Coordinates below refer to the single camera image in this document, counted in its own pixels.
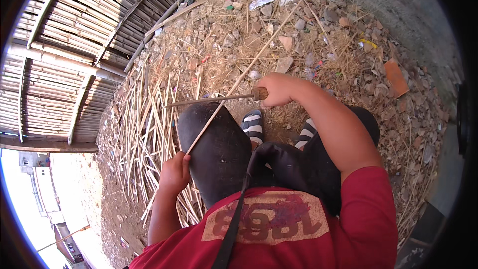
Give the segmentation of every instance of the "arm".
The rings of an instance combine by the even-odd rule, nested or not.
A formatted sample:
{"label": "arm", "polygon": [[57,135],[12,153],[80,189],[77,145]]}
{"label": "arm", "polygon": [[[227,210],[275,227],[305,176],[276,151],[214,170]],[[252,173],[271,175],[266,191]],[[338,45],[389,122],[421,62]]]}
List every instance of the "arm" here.
{"label": "arm", "polygon": [[176,212],[176,199],[191,178],[189,174],[190,159],[190,155],[178,152],[174,158],[163,164],[159,189],[156,191],[156,197],[152,204],[148,245],[161,242],[181,229]]}
{"label": "arm", "polygon": [[355,170],[382,167],[381,157],[360,119],[336,98],[312,82],[285,74],[271,73],[258,87],[269,92],[264,106],[298,101],[307,110],[332,162],[340,171],[340,180]]}

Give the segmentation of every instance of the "sky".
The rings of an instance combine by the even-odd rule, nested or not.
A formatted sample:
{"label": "sky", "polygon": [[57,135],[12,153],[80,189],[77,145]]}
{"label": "sky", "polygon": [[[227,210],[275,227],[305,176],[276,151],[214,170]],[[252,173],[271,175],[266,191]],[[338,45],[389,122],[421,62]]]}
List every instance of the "sky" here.
{"label": "sky", "polygon": [[[20,172],[18,151],[2,149],[1,164],[5,183],[17,217],[35,249],[55,242],[50,220],[41,217],[33,195],[32,182],[26,173]],[[49,268],[60,268],[68,264],[64,255],[52,245],[39,252]]]}

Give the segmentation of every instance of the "orange tile fragment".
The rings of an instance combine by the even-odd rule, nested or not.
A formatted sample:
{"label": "orange tile fragment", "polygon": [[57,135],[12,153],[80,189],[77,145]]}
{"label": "orange tile fragment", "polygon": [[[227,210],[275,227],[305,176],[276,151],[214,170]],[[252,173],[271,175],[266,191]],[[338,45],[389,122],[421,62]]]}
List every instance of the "orange tile fragment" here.
{"label": "orange tile fragment", "polygon": [[408,92],[410,89],[408,88],[407,81],[405,81],[397,62],[394,59],[390,59],[384,66],[387,72],[387,79],[391,82],[393,88],[394,97],[398,98]]}

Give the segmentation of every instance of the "foot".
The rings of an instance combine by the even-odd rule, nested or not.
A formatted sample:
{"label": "foot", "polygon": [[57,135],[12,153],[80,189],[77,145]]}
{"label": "foot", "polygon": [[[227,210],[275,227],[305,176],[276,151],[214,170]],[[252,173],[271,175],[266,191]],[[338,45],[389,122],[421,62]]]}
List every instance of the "foot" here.
{"label": "foot", "polygon": [[317,129],[315,128],[314,121],[312,118],[308,118],[303,124],[299,141],[297,141],[295,147],[303,151],[303,147],[312,139],[315,133],[317,133]]}
{"label": "foot", "polygon": [[249,137],[252,150],[264,142],[262,112],[258,109],[249,111],[243,118],[241,128]]}

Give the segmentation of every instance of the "red t-shirt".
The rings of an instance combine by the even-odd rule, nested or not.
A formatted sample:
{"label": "red t-shirt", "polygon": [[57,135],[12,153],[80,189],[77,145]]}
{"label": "red t-shirt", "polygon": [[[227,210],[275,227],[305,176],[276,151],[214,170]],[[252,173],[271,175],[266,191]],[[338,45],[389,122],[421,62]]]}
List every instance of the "red t-shirt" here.
{"label": "red t-shirt", "polygon": [[[278,187],[247,190],[228,268],[393,268],[398,233],[386,171],[352,172],[341,196],[338,219],[311,194]],[[130,268],[210,268],[239,197],[218,201],[199,224],[147,246]]]}

